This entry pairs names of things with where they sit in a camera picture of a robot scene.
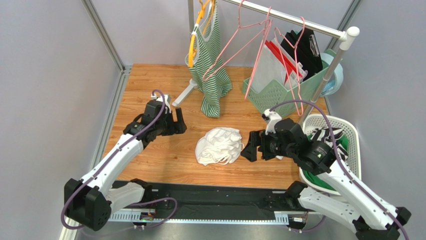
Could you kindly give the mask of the white tank top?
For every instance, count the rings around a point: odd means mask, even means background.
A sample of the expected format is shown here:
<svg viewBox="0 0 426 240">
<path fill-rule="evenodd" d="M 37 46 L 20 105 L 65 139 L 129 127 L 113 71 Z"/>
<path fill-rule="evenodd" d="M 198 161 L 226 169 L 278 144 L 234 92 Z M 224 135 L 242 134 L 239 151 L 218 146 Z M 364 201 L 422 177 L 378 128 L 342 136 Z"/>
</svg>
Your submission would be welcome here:
<svg viewBox="0 0 426 240">
<path fill-rule="evenodd" d="M 195 158 L 204 166 L 234 163 L 244 148 L 240 130 L 232 127 L 216 127 L 201 137 L 195 146 Z"/>
</svg>

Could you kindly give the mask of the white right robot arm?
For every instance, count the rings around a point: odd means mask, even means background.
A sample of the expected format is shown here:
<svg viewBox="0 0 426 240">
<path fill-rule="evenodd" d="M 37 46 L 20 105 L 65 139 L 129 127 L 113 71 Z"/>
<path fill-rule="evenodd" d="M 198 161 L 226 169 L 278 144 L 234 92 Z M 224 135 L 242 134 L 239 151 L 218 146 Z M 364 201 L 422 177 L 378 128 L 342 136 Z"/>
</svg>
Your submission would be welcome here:
<svg viewBox="0 0 426 240">
<path fill-rule="evenodd" d="M 250 132 L 241 155 L 251 162 L 261 157 L 292 159 L 337 191 L 344 201 L 324 195 L 301 181 L 293 182 L 284 199 L 292 206 L 318 212 L 355 233 L 359 240 L 397 240 L 407 236 L 404 225 L 411 218 L 405 207 L 396 207 L 368 188 L 345 164 L 348 154 L 337 145 L 339 128 L 307 131 L 293 120 L 266 118 L 266 129 Z"/>
</svg>

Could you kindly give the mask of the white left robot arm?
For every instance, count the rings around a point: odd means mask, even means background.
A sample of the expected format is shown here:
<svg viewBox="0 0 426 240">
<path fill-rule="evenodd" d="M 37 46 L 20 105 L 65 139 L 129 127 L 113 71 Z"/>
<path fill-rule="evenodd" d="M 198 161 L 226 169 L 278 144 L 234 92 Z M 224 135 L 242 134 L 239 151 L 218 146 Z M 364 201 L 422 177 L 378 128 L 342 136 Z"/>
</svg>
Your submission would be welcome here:
<svg viewBox="0 0 426 240">
<path fill-rule="evenodd" d="M 140 203 L 150 186 L 133 179 L 113 188 L 126 166 L 158 136 L 185 133 L 187 126 L 180 107 L 172 110 L 167 100 L 150 100 L 123 130 L 114 148 L 90 172 L 80 179 L 69 179 L 64 186 L 62 218 L 69 218 L 93 231 L 104 227 L 115 212 Z"/>
</svg>

